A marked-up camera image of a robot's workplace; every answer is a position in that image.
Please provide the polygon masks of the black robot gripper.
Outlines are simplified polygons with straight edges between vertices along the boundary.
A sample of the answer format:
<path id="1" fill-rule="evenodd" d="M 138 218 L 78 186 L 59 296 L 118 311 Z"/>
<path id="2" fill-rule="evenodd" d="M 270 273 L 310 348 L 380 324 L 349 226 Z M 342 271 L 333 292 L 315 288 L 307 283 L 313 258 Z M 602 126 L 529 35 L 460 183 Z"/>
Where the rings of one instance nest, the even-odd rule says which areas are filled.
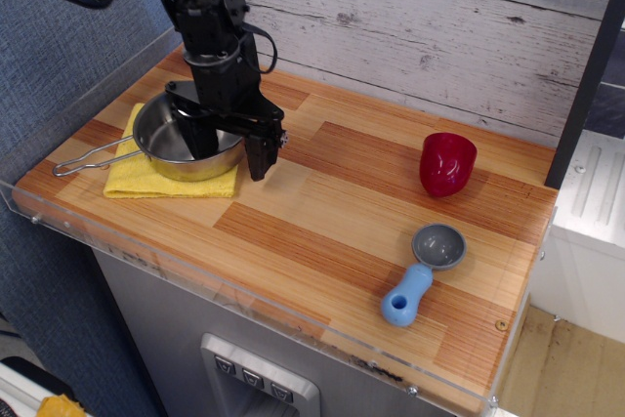
<path id="1" fill-rule="evenodd" d="M 284 112 L 260 91 L 265 72 L 256 45 L 186 45 L 183 57 L 192 79 L 168 83 L 165 93 L 191 156 L 201 160 L 215 155 L 217 130 L 235 134 L 245 142 L 251 179 L 261 181 L 276 163 L 287 135 L 282 128 Z"/>

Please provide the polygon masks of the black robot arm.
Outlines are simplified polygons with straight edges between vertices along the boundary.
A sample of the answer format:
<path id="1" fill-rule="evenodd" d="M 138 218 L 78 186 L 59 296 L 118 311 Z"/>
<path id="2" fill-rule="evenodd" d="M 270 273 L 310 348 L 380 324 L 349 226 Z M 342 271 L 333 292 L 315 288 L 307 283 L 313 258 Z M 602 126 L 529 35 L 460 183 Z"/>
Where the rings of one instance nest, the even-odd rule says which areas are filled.
<path id="1" fill-rule="evenodd" d="M 180 125 L 193 157 L 214 149 L 217 133 L 244 141 L 253 181 L 262 180 L 287 141 L 284 113 L 260 90 L 266 70 L 255 38 L 265 36 L 249 24 L 246 0 L 160 0 L 182 35 L 189 81 L 170 82 L 161 97 Z"/>

